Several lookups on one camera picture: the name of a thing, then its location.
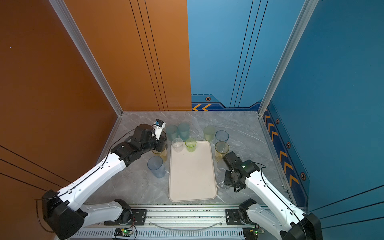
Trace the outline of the clear ribbed glass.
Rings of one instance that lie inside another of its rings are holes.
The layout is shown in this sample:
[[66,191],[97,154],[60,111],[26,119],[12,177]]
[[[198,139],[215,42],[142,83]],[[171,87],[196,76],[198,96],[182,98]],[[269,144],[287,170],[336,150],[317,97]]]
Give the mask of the clear ribbed glass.
[[220,174],[216,178],[216,183],[219,189],[228,189],[229,187],[225,184],[225,174]]

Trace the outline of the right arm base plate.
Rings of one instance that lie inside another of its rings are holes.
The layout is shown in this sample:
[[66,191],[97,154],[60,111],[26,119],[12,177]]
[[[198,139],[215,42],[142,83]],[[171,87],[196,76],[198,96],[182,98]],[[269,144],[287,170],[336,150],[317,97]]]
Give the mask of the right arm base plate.
[[252,223],[244,210],[226,209],[225,213],[227,225],[249,225]]

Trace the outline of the bright green glass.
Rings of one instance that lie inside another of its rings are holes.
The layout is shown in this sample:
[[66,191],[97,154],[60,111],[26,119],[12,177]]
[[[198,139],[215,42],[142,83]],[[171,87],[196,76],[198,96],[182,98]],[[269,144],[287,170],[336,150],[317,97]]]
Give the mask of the bright green glass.
[[188,138],[185,141],[185,145],[186,145],[187,151],[192,153],[196,150],[197,141],[194,138]]

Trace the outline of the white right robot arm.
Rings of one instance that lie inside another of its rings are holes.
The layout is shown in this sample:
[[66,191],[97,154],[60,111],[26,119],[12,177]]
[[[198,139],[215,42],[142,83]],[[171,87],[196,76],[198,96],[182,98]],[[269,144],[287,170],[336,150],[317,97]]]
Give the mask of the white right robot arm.
[[278,240],[322,240],[321,221],[314,214],[306,214],[290,202],[265,177],[258,164],[242,161],[234,152],[223,157],[229,168],[225,185],[239,192],[249,188],[261,198],[271,212],[266,212],[253,199],[239,205],[239,217],[244,224],[258,224]]

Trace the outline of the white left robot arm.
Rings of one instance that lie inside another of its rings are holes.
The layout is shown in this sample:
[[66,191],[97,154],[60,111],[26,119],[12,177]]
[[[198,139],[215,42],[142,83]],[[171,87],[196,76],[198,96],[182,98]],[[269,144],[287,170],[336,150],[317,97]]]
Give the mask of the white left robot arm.
[[97,223],[130,223],[133,213],[122,199],[97,205],[87,205],[85,201],[143,154],[166,149],[165,126],[161,120],[156,120],[153,125],[137,126],[132,136],[112,148],[105,159],[79,179],[58,192],[49,190],[42,196],[43,219],[60,240],[69,239],[81,228]]

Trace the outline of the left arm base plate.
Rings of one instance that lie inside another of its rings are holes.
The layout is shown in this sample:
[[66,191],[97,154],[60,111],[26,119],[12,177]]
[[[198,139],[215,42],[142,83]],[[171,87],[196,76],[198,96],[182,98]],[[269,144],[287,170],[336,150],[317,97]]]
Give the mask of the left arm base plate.
[[115,221],[105,221],[105,226],[143,226],[147,217],[146,209],[133,209],[128,217],[125,215],[125,211],[122,213],[122,217],[119,217]]

